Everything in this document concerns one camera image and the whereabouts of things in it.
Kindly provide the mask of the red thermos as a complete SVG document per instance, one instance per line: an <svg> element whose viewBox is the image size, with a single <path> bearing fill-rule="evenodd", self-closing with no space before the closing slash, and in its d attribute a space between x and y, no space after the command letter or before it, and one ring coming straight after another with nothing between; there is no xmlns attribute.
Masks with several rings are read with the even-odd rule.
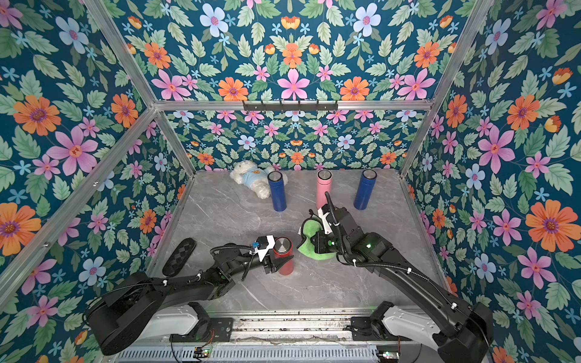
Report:
<svg viewBox="0 0 581 363"><path fill-rule="evenodd" d="M287 237L278 237L275 239L274 253L277 259L285 259L292 257L293 244ZM280 275L288 276L294 271L294 262L292 259L288 260L279 270Z"/></svg>

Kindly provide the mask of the green microfiber cloth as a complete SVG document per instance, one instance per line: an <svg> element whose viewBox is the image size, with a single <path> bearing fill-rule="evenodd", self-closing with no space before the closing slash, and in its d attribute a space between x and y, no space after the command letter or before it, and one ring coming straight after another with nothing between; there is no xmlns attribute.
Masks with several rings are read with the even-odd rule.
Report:
<svg viewBox="0 0 581 363"><path fill-rule="evenodd" d="M299 234L301 242L297 247L297 251L302 253L305 257L316 261L331 260L336 256L336 253L316 253L313 238L316 233L323 230L321 222L316 218L305 219L300 227Z"/></svg>

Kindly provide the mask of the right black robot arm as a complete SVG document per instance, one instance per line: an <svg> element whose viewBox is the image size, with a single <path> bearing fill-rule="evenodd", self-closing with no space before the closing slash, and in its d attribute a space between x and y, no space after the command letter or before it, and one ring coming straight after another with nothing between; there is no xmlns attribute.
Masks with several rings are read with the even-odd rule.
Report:
<svg viewBox="0 0 581 363"><path fill-rule="evenodd" d="M365 269L389 281L420 312L383 302L371 315L372 331L405 337L435 350L444 362L481 362L493 342L493 313L471 305L436 284L411 264L385 237L365 232L329 193L315 220L322 226L308 241L316 254L335 255L343 266Z"/></svg>

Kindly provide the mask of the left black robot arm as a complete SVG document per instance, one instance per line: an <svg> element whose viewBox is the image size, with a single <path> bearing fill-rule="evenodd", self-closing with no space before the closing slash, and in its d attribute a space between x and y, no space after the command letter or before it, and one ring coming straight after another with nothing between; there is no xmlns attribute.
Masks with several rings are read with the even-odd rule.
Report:
<svg viewBox="0 0 581 363"><path fill-rule="evenodd" d="M234 276L263 268L276 273L289 265L293 255L278 255L273 236L259 237L252 245L229 243L210 251L213 265L195 275L179 276L195 249L195 240L183 241L166 261L162 277L136 272L118 287L101 295L84 313L103 355L116 355L138 340L162 335L204 340L210 335L210 319L201 307L226 295Z"/></svg>

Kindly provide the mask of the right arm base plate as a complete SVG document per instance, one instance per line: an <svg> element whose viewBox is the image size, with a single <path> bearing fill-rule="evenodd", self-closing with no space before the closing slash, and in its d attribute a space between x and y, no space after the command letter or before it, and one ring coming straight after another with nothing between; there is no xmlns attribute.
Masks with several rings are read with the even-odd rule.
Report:
<svg viewBox="0 0 581 363"><path fill-rule="evenodd" d="M351 332L354 341L382 341L387 339L384 326L371 317L352 317L346 331Z"/></svg>

